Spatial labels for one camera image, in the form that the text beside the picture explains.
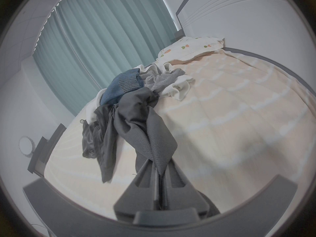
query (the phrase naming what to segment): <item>blue sweater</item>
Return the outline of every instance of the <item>blue sweater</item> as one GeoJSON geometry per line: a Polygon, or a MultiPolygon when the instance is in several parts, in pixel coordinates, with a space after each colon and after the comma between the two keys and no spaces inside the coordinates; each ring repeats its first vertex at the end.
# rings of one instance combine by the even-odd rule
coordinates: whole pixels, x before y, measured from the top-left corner
{"type": "Polygon", "coordinates": [[[139,69],[129,69],[115,77],[104,92],[100,104],[117,104],[125,93],[144,87],[139,71],[139,69]]]}

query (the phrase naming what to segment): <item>bed sheet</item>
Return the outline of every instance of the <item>bed sheet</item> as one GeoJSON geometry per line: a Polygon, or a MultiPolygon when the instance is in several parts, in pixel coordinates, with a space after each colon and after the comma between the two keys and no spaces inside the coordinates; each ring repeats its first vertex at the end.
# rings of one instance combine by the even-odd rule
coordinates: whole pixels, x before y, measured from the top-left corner
{"type": "MultiPolygon", "coordinates": [[[[314,175],[315,97],[275,65],[222,49],[172,68],[195,81],[183,101],[161,98],[155,111],[195,188],[225,212],[282,174],[298,182],[298,203],[314,175]]],[[[116,219],[113,205],[136,174],[135,150],[118,139],[113,179],[103,184],[97,160],[82,157],[80,119],[85,108],[58,141],[45,178],[82,207],[116,219]]]]}

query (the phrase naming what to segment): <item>green curtain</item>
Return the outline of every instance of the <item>green curtain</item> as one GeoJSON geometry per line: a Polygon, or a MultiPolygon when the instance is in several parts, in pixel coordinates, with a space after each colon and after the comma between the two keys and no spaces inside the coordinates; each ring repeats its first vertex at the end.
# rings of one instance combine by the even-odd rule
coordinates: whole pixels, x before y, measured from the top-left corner
{"type": "Polygon", "coordinates": [[[116,75],[155,61],[176,31],[163,0],[62,0],[34,59],[54,94],[77,115],[116,75]]]}

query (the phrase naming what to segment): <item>white pillow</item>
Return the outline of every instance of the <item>white pillow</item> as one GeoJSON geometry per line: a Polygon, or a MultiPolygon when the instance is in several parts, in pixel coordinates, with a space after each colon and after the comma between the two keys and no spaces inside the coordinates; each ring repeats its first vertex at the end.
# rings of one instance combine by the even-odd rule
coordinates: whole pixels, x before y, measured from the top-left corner
{"type": "Polygon", "coordinates": [[[158,54],[157,63],[172,65],[183,64],[205,53],[224,47],[224,41],[213,37],[182,37],[177,42],[162,49],[158,54]]]}

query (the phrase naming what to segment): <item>bed frame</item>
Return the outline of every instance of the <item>bed frame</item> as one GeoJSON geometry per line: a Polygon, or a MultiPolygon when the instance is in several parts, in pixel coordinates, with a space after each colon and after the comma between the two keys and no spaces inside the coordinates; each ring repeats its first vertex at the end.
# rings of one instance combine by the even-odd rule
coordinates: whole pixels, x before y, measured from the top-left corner
{"type": "MultiPolygon", "coordinates": [[[[176,12],[176,16],[183,9],[188,0],[184,0],[176,12]]],[[[175,34],[175,40],[184,35],[183,29],[175,34]]],[[[225,47],[224,50],[233,53],[257,57],[268,61],[288,74],[294,76],[312,94],[314,90],[297,74],[287,69],[283,65],[260,55],[225,47]]],[[[266,187],[245,203],[223,214],[203,220],[202,222],[190,225],[169,227],[169,228],[145,228],[133,224],[127,224],[97,215],[85,208],[77,205],[72,200],[65,197],[44,177],[45,165],[49,157],[65,131],[65,127],[60,124],[50,140],[42,137],[29,164],[28,170],[36,173],[41,178],[23,188],[26,198],[31,207],[47,227],[49,232],[60,236],[265,236],[271,228],[279,221],[287,207],[291,203],[297,184],[282,177],[275,176],[266,187]]],[[[296,208],[287,221],[279,228],[273,236],[281,236],[290,224],[302,214],[309,204],[313,192],[315,191],[316,176],[311,184],[306,198],[296,208]]]]}

